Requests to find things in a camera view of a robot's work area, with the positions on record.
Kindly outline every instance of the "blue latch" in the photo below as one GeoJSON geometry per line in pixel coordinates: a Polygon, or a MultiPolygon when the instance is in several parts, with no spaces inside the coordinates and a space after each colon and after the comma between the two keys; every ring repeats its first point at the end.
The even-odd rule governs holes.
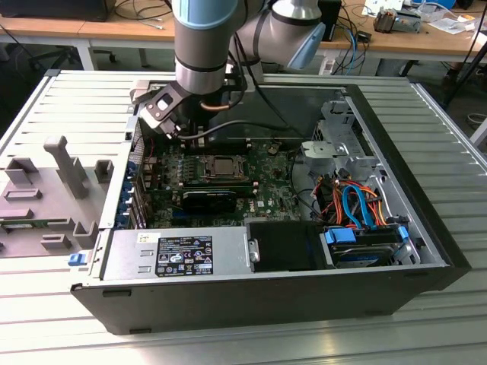
{"type": "Polygon", "coordinates": [[[403,240],[407,240],[409,238],[409,232],[408,230],[406,229],[406,227],[404,226],[401,226],[397,229],[397,232],[401,235],[401,238],[403,240]]]}
{"type": "Polygon", "coordinates": [[[82,266],[87,264],[87,257],[84,253],[72,253],[69,256],[69,266],[82,266]]]}
{"type": "Polygon", "coordinates": [[[333,228],[325,233],[326,243],[355,243],[357,239],[352,228],[333,228]]]}

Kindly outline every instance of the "robotic arm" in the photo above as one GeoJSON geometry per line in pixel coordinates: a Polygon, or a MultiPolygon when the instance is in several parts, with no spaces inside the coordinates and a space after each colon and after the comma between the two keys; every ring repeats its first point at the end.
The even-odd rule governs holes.
{"type": "Polygon", "coordinates": [[[235,33],[249,62],[299,69],[314,57],[325,31],[317,0],[173,0],[173,12],[176,80],[141,111],[148,125],[168,138],[180,131],[176,111],[191,119],[205,112],[202,105],[221,99],[235,33]]]}

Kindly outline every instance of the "metal slotted table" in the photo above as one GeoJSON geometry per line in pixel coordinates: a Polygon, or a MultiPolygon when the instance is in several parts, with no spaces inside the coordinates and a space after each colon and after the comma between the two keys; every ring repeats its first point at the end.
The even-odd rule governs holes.
{"type": "MultiPolygon", "coordinates": [[[[168,73],[62,71],[46,76],[0,142],[9,157],[34,156],[46,134],[92,167],[114,158],[137,79],[168,73]]],[[[323,83],[317,76],[267,81],[323,83]]],[[[327,78],[356,83],[473,270],[393,316],[326,322],[115,336],[69,293],[77,275],[66,256],[0,259],[2,363],[485,363],[487,358],[487,163],[419,85],[402,78],[327,78]]]]}

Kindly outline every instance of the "warning label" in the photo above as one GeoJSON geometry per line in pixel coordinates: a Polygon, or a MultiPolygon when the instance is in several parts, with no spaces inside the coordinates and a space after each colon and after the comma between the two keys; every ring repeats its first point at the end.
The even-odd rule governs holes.
{"type": "Polygon", "coordinates": [[[212,236],[159,238],[157,276],[213,274],[212,236]]]}

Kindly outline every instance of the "wooden desk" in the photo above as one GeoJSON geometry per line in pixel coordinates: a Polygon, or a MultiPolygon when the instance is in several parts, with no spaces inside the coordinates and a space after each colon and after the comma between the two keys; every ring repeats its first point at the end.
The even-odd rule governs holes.
{"type": "MultiPolygon", "coordinates": [[[[450,35],[423,24],[419,34],[377,33],[374,31],[374,19],[360,15],[360,5],[363,3],[364,0],[346,0],[346,8],[352,21],[361,24],[359,29],[372,34],[367,52],[368,58],[461,62],[469,50],[473,32],[450,35]]],[[[160,4],[160,0],[136,0],[138,9],[160,4]]],[[[481,11],[484,6],[485,2],[476,0],[469,11],[481,11]]],[[[163,6],[147,10],[143,15],[153,16],[164,13],[166,10],[168,10],[167,7],[163,6]]],[[[129,3],[119,9],[119,12],[127,17],[135,16],[129,3]]],[[[96,69],[92,47],[172,49],[174,42],[172,14],[165,15],[163,22],[154,22],[154,24],[162,25],[163,30],[149,27],[140,21],[123,19],[116,14],[112,14],[105,23],[0,17],[0,24],[10,30],[22,43],[76,46],[86,70],[96,69]]],[[[12,43],[13,40],[0,30],[0,42],[12,43]]],[[[336,31],[332,42],[321,43],[317,55],[323,56],[322,70],[326,69],[327,63],[333,63],[335,58],[343,56],[349,47],[350,42],[345,38],[344,31],[340,29],[336,31]]],[[[471,57],[479,49],[480,46],[475,45],[471,57]]]]}
{"type": "MultiPolygon", "coordinates": [[[[378,33],[374,31],[374,19],[372,17],[362,17],[360,14],[362,8],[360,5],[364,4],[364,0],[346,0],[346,9],[350,15],[350,19],[355,24],[362,24],[358,27],[359,30],[372,34],[370,47],[368,52],[383,52],[402,53],[406,55],[424,54],[434,55],[437,58],[440,55],[445,56],[463,56],[468,53],[470,45],[472,44],[473,32],[462,32],[459,34],[449,34],[439,29],[433,28],[426,23],[422,24],[421,31],[416,33],[378,33]]],[[[468,11],[483,11],[485,2],[476,1],[468,11]]],[[[454,9],[453,11],[461,14],[461,9],[454,9]]],[[[340,11],[340,16],[346,17],[343,9],[340,11]]],[[[325,49],[349,48],[350,42],[345,38],[345,32],[338,30],[332,42],[323,42],[321,46],[325,49]]],[[[481,46],[475,45],[472,51],[473,56],[477,54],[481,46]]],[[[403,57],[381,57],[381,58],[398,58],[403,57]]]]}

